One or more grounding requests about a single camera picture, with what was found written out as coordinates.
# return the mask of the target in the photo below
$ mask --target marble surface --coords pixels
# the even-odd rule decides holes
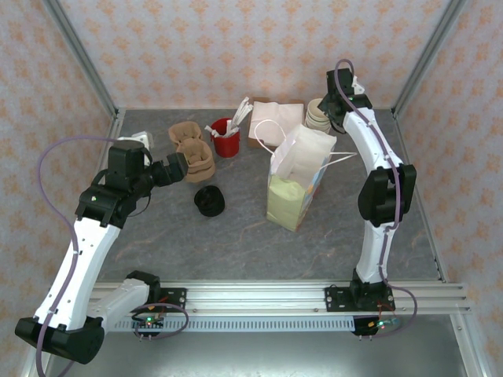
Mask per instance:
[[[142,130],[152,133],[154,159],[174,152],[167,129],[185,120],[201,128],[232,117],[232,110],[129,110],[121,136]],[[402,155],[389,111],[376,111],[389,144]],[[216,154],[217,171],[199,184],[180,182],[152,191],[152,202],[140,216],[127,221],[109,251],[99,280],[122,280],[135,269],[162,280],[212,279],[341,279],[349,280],[363,242],[363,220],[357,198],[366,174],[355,157],[329,167],[317,197],[297,232],[266,220],[267,173],[270,155],[246,144],[232,159]],[[208,132],[204,139],[210,144]],[[357,151],[348,135],[337,135],[336,151]],[[217,185],[226,209],[216,218],[199,213],[193,197],[205,185]],[[391,245],[388,273],[397,279],[437,279],[434,257],[413,201]]]

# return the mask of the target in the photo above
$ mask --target orange patterned wall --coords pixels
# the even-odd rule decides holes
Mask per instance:
[[[465,6],[400,127],[449,278],[503,370],[503,3]]]
[[[26,343],[14,335],[32,316],[68,247],[68,230],[35,187],[40,152],[61,137],[104,135],[109,117],[40,0],[0,2],[0,365],[18,376]],[[101,146],[54,150],[43,169],[55,204],[72,216]]]
[[[120,107],[237,106],[326,93],[353,59],[376,107],[397,99],[448,0],[62,0]]]

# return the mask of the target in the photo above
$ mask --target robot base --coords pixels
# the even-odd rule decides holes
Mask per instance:
[[[379,302],[384,304],[382,311],[395,310],[393,292],[384,282],[363,283],[356,269],[349,287],[337,287],[335,284],[325,288],[327,312],[376,312]]]

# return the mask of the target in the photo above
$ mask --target stacked cups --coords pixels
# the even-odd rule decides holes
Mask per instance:
[[[306,127],[328,134],[330,131],[330,121],[318,108],[320,102],[321,98],[315,98],[307,105]]]

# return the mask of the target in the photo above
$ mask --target purple cable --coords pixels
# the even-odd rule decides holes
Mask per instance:
[[[395,190],[396,191],[395,222],[394,222],[393,226],[388,226],[384,230],[383,248],[382,248],[382,250],[380,252],[380,258],[379,258],[379,274],[380,274],[380,278],[382,279],[382,281],[389,288],[395,289],[397,291],[402,291],[402,292],[407,293],[411,297],[412,301],[414,302],[414,311],[412,313],[412,316],[410,317],[410,320],[404,326],[398,328],[397,330],[393,330],[393,331],[390,331],[390,332],[386,332],[384,334],[377,334],[377,335],[373,336],[374,338],[383,338],[385,336],[389,336],[389,335],[393,335],[393,334],[398,334],[400,331],[403,331],[406,328],[408,328],[412,324],[412,322],[414,321],[414,319],[416,318],[416,315],[417,315],[417,299],[416,299],[416,296],[414,296],[414,294],[411,291],[409,291],[408,289],[406,289],[406,288],[396,287],[394,285],[389,284],[389,282],[387,281],[387,278],[384,276],[384,272],[383,272],[384,255],[386,254],[386,246],[387,246],[387,241],[388,241],[387,234],[388,234],[388,232],[390,230],[397,229],[398,228],[398,224],[400,222],[400,195],[401,195],[401,193],[400,193],[400,177],[398,175],[398,170],[397,170],[396,166],[393,164],[393,160],[389,156],[389,152],[388,152],[388,150],[386,148],[384,140],[379,135],[379,133],[377,132],[376,127],[362,114],[362,112],[360,112],[358,110],[358,108],[356,106],[354,106],[353,102],[350,101],[350,99],[347,97],[347,95],[344,94],[344,92],[342,90],[342,87],[340,86],[339,76],[337,75],[337,71],[339,69],[339,66],[342,63],[348,63],[349,66],[350,66],[350,69],[351,69],[351,73],[354,75],[354,65],[351,62],[351,60],[349,60],[349,59],[341,59],[341,60],[339,60],[337,62],[337,64],[336,64],[336,74],[335,74],[337,90],[339,90],[339,93],[340,93],[341,97],[346,101],[346,103],[350,106],[350,108],[360,118],[362,118],[362,120],[367,124],[368,127],[370,127],[370,129],[372,130],[372,132],[376,136],[376,139],[379,142],[379,145],[380,145],[380,147],[381,147],[381,149],[382,149],[382,151],[384,153],[384,158],[390,164],[391,170],[393,171],[393,177],[395,178],[395,187],[396,187],[396,190]]]
[[[44,152],[42,152],[42,154],[39,157],[39,161],[37,162],[37,183],[39,185],[39,191],[42,194],[42,198],[44,199],[44,201],[49,205],[50,209],[55,214],[57,214],[57,216],[67,226],[67,228],[72,236],[72,246],[73,246],[73,251],[74,251],[73,258],[72,258],[72,264],[70,265],[68,275],[64,279],[64,282],[63,282],[63,285],[61,286],[60,291],[57,293],[56,298],[54,299],[52,306],[49,308],[49,312],[47,313],[46,320],[44,320],[44,323],[42,324],[42,327],[40,328],[39,338],[37,339],[37,352],[35,355],[35,363],[37,366],[37,372],[39,374],[39,377],[46,377],[46,374],[44,373],[43,367],[42,367],[42,346],[43,346],[44,338],[46,336],[47,328],[49,327],[50,320],[53,318],[53,314],[56,311],[56,308],[59,305],[61,298],[63,297],[64,293],[66,292],[66,289],[68,288],[68,285],[70,284],[70,281],[72,280],[73,274],[74,274],[75,269],[77,267],[77,259],[79,258],[79,241],[77,239],[77,233],[75,232],[73,225],[50,202],[49,198],[47,197],[46,191],[43,188],[43,185],[42,185],[42,163],[43,163],[44,159],[46,158],[47,154],[51,150],[56,148],[58,145],[66,143],[67,141],[74,141],[74,140],[98,140],[98,141],[107,141],[107,142],[114,142],[115,141],[114,139],[109,139],[106,137],[99,137],[99,136],[80,135],[80,136],[73,136],[73,137],[65,137],[64,139],[61,139],[61,140],[51,144],[49,147],[47,147],[46,150]],[[73,361],[68,363],[66,368],[59,374],[58,377],[63,377],[64,375],[66,375],[67,372],[72,367],[72,365],[73,365]]]
[[[157,335],[157,336],[149,337],[150,340],[170,338],[171,336],[175,336],[177,334],[180,334],[189,325],[189,314],[187,313],[187,311],[185,309],[183,309],[181,306],[177,306],[177,305],[173,305],[173,304],[168,304],[166,302],[157,302],[157,303],[154,303],[154,304],[145,304],[145,305],[139,306],[138,308],[134,309],[133,312],[137,312],[138,310],[148,309],[151,306],[163,306],[165,308],[176,309],[176,310],[182,312],[185,315],[185,323],[183,324],[183,326],[181,326],[176,331],[168,332],[167,334],[162,334],[162,335]],[[137,324],[136,327],[134,328],[134,334],[141,339],[142,336],[138,332],[138,326],[139,326],[139,324]]]

